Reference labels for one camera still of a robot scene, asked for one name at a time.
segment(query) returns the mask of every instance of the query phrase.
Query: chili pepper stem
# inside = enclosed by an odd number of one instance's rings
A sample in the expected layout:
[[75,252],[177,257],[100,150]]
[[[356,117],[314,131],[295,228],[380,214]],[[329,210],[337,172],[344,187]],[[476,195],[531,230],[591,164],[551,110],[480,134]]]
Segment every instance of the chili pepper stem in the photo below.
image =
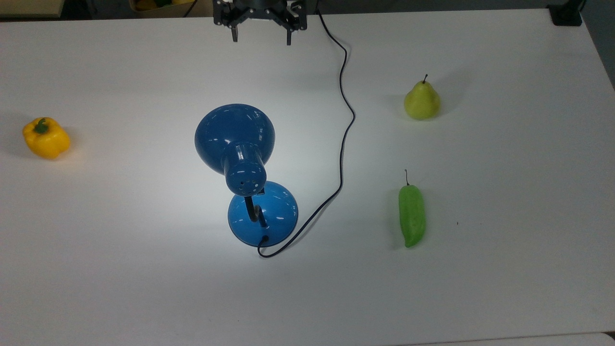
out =
[[44,134],[49,129],[49,126],[43,124],[45,122],[45,118],[39,120],[38,124],[34,125],[34,131],[38,134]]

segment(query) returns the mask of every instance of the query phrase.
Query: cable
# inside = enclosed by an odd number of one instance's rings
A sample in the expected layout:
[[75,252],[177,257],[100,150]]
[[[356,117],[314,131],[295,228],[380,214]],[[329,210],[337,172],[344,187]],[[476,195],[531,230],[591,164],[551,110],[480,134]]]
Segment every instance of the cable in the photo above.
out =
[[198,0],[194,0],[194,2],[192,3],[192,5],[190,5],[190,8],[186,11],[186,14],[184,14],[184,16],[183,16],[182,18],[186,18],[186,17],[190,14],[190,11],[192,11],[192,8],[194,7],[194,5],[196,5],[196,2],[197,2],[197,1],[198,1]]
[[315,13],[318,15],[318,17],[320,17],[320,22],[322,23],[322,27],[327,32],[327,35],[329,36],[329,38],[333,40],[333,42],[335,42],[344,51],[344,62],[342,63],[342,67],[339,70],[339,91],[342,94],[342,98],[344,99],[344,102],[346,102],[346,106],[348,106],[348,109],[352,113],[352,121],[350,122],[350,124],[348,124],[346,131],[344,131],[344,137],[342,138],[342,145],[341,145],[341,148],[339,149],[339,187],[337,190],[335,190],[335,192],[331,196],[329,196],[329,198],[327,198],[318,208],[316,208],[316,211],[312,213],[312,215],[308,218],[307,221],[305,221],[305,223],[303,224],[303,226],[301,226],[301,228],[297,231],[297,233],[295,233],[295,235],[292,238],[290,238],[290,240],[287,241],[286,244],[284,244],[284,246],[282,246],[276,252],[269,254],[269,255],[264,255],[261,252],[261,248],[263,244],[269,240],[268,236],[263,236],[263,239],[261,239],[260,243],[258,243],[258,247],[256,248],[256,250],[258,251],[258,254],[261,257],[264,257],[266,259],[270,257],[274,257],[280,252],[284,251],[284,249],[286,249],[295,239],[297,239],[297,237],[303,232],[303,230],[307,227],[307,225],[309,225],[309,223],[314,219],[314,217],[318,215],[318,213],[322,210],[322,208],[324,208],[327,204],[329,204],[329,202],[332,201],[333,198],[335,198],[339,194],[339,192],[342,190],[342,187],[344,187],[344,149],[346,147],[346,137],[348,136],[348,132],[350,131],[352,124],[354,124],[354,121],[357,119],[357,113],[354,111],[354,109],[352,109],[352,106],[350,106],[350,103],[348,102],[348,99],[346,98],[346,94],[344,93],[344,87],[342,85],[342,77],[344,75],[344,70],[346,69],[346,63],[348,61],[348,50],[346,50],[346,48],[341,43],[339,43],[339,41],[336,40],[333,37],[333,35],[329,32],[329,29],[327,28],[327,25],[325,24],[325,20],[322,18],[322,14],[320,13],[320,10],[318,9],[318,7],[316,7]]

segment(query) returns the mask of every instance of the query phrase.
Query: lamp head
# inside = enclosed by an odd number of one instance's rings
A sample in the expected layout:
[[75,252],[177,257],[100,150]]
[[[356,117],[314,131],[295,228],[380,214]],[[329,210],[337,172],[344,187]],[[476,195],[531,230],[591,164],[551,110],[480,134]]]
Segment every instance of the lamp head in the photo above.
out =
[[248,197],[259,193],[267,181],[264,164],[273,152],[275,137],[262,111],[235,103],[218,107],[201,120],[194,146],[209,167],[224,174],[235,195]]

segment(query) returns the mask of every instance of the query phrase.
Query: white table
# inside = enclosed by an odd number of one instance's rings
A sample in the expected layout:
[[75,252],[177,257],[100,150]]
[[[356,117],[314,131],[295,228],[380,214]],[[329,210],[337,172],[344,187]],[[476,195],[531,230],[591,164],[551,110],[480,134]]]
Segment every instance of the white table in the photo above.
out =
[[[300,223],[337,186],[341,52],[316,17],[0,23],[0,321],[7,345],[399,345],[615,329],[615,92],[585,26],[546,10],[331,15],[352,47],[346,185],[263,260],[196,155],[226,103],[276,128]],[[442,114],[404,95],[429,73]],[[58,161],[21,128],[65,126]],[[426,200],[407,249],[397,192]]]

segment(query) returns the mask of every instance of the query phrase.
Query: yellow bell pepper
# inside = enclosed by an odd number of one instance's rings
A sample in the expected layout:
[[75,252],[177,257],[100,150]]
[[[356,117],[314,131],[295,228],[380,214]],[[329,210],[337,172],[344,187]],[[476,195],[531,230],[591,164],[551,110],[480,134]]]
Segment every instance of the yellow bell pepper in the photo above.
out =
[[55,159],[71,145],[66,131],[52,118],[36,118],[24,126],[23,138],[33,153],[45,159]]

